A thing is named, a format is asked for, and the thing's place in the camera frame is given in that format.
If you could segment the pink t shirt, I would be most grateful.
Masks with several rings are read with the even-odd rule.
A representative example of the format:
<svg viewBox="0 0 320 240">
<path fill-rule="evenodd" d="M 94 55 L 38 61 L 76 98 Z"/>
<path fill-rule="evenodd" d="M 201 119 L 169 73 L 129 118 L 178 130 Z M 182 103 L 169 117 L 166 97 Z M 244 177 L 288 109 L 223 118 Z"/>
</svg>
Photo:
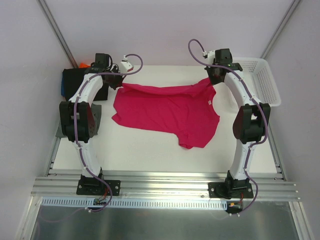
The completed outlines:
<svg viewBox="0 0 320 240">
<path fill-rule="evenodd" d="M 124 83 L 116 93 L 112 119 L 128 128 L 174 134 L 185 149 L 204 148 L 220 122 L 215 95 L 208 78 L 168 87 Z"/>
</svg>

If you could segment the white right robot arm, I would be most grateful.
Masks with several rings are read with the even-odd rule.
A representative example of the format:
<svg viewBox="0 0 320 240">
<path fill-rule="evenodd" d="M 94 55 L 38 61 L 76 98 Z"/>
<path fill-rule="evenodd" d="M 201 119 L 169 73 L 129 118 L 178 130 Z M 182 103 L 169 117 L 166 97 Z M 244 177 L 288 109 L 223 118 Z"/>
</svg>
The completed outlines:
<svg viewBox="0 0 320 240">
<path fill-rule="evenodd" d="M 205 67 L 211 84 L 224 83 L 232 93 L 238 106 L 238 113 L 232 126 L 236 138 L 236 149 L 230 170 L 224 182 L 213 187 L 213 193 L 224 199 L 239 198 L 248 194 L 251 178 L 250 164 L 257 145 L 268 138 L 268 121 L 271 107 L 251 92 L 243 79 L 242 68 L 238 63 L 210 65 Z"/>
</svg>

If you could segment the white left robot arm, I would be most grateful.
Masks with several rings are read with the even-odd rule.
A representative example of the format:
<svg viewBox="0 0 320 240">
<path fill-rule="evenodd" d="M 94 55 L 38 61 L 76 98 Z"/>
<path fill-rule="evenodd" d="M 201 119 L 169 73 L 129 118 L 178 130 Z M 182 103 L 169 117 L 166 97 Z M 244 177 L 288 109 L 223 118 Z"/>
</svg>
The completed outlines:
<svg viewBox="0 0 320 240">
<path fill-rule="evenodd" d="M 102 193 L 106 182 L 93 147 L 92 138 L 97 133 L 97 124 L 92 103 L 104 86 L 112 86 L 114 89 L 120 87 L 127 73 L 119 64 L 106 66 L 94 62 L 84 71 L 75 93 L 59 104 L 62 134 L 75 147 L 82 166 L 78 186 L 81 189 L 88 188 L 93 194 Z"/>
</svg>

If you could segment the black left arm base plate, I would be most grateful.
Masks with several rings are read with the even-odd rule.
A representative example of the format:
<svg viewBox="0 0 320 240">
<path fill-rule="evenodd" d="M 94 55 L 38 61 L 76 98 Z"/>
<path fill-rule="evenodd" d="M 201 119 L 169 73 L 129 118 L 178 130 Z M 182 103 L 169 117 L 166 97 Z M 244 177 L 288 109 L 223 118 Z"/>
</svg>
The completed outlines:
<svg viewBox="0 0 320 240">
<path fill-rule="evenodd" d="M 121 181 L 120 180 L 106 180 L 105 181 L 112 191 L 113 196 L 120 195 Z M 107 186 L 94 177 L 82 177 L 78 181 L 76 194 L 79 196 L 102 196 L 107 191 L 107 195 L 110 196 L 110 191 Z"/>
</svg>

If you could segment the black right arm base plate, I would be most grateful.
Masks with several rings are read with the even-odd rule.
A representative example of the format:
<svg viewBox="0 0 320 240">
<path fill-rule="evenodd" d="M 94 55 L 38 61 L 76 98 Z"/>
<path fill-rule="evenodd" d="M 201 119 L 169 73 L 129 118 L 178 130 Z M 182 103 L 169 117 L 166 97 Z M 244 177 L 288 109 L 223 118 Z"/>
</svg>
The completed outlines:
<svg viewBox="0 0 320 240">
<path fill-rule="evenodd" d="M 225 182 L 209 182 L 208 194 L 210 198 L 221 198 L 226 200 L 231 200 L 233 198 L 254 198 L 252 185 L 250 183 L 245 184 L 244 187 L 230 188 L 227 187 Z"/>
</svg>

